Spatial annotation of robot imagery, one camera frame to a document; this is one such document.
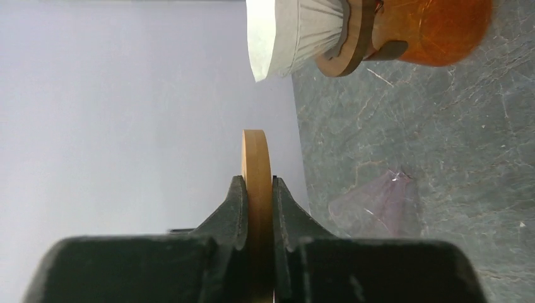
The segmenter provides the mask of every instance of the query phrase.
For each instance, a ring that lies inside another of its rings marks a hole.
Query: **orange glass jar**
[[[407,41],[398,60],[454,64],[479,45],[491,14],[492,0],[384,0],[373,24],[373,49],[389,41]]]

